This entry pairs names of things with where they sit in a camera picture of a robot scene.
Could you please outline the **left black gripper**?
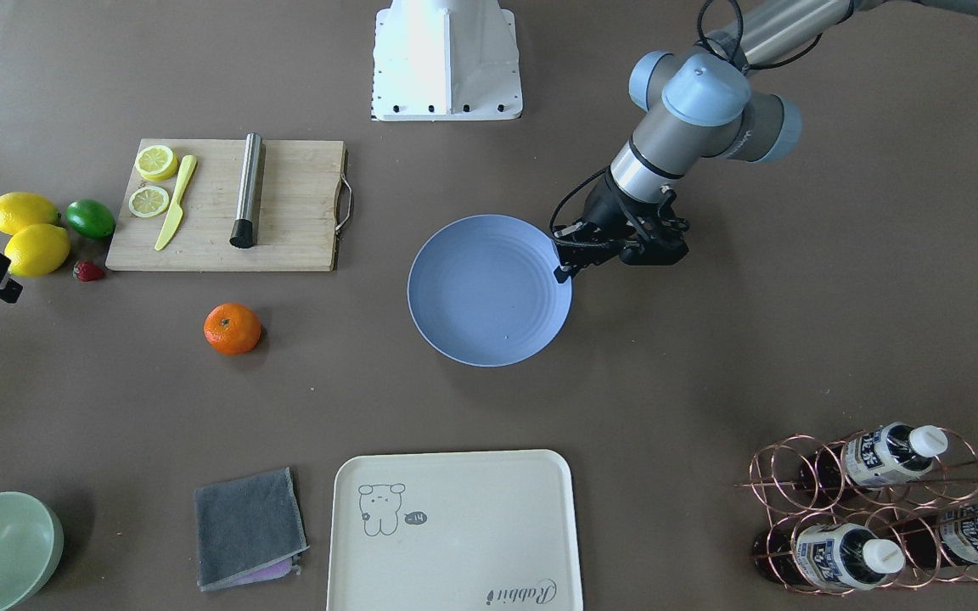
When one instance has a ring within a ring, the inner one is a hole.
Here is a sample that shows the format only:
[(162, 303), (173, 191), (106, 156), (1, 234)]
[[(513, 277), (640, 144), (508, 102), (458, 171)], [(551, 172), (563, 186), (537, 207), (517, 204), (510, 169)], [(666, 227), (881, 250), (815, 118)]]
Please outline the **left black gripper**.
[[(570, 225), (571, 233), (559, 233), (560, 255), (648, 254), (648, 231), (637, 229), (648, 214), (648, 202), (625, 193), (608, 170), (592, 177), (581, 217)], [(556, 283), (566, 283), (585, 268), (582, 263), (560, 262), (554, 268)]]

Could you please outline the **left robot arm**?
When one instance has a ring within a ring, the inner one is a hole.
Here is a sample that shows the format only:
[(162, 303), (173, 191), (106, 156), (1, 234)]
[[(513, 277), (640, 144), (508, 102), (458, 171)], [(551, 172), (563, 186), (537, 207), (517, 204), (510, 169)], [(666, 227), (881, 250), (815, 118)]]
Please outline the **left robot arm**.
[(582, 215), (552, 224), (556, 282), (620, 259), (629, 266), (674, 266), (689, 251), (689, 223), (674, 212), (676, 186), (701, 159), (765, 163), (783, 159), (802, 135), (788, 99), (753, 92), (750, 75), (802, 58), (830, 27), (874, 1), (731, 3), (733, 23), (707, 31), (696, 20), (687, 52), (649, 52), (633, 66), (629, 93), (644, 118), (590, 187)]

